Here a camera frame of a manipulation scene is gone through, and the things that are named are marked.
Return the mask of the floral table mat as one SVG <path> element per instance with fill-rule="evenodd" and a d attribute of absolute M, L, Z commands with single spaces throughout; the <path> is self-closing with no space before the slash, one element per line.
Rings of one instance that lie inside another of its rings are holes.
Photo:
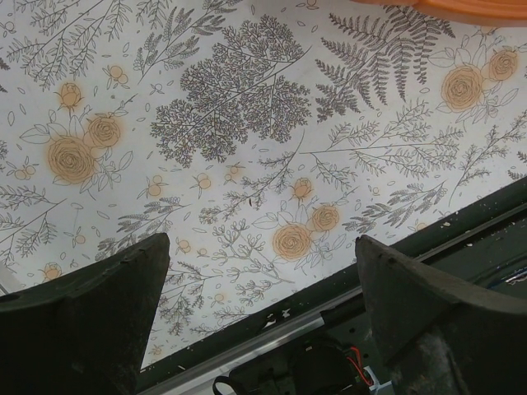
<path fill-rule="evenodd" d="M 149 365 L 526 173 L 526 31 L 352 1 L 4 1 L 1 291 L 163 232 Z"/>

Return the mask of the orange plastic bin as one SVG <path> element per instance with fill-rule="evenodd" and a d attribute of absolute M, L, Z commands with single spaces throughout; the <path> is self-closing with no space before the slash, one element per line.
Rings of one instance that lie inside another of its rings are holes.
<path fill-rule="evenodd" d="M 409 6 L 446 21 L 493 27 L 526 27 L 526 0 L 380 0 L 383 6 Z"/>

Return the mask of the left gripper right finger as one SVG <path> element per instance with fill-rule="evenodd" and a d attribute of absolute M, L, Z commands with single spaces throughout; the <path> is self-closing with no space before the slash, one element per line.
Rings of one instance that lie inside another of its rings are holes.
<path fill-rule="evenodd" d="M 364 235 L 357 270 L 397 394 L 524 394 L 526 301 L 476 286 Z"/>

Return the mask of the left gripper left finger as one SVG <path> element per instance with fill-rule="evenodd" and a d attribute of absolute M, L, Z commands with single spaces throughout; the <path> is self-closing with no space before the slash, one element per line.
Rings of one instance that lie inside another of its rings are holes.
<path fill-rule="evenodd" d="M 1 298 L 3 394 L 134 394 L 169 267 L 157 233 Z"/>

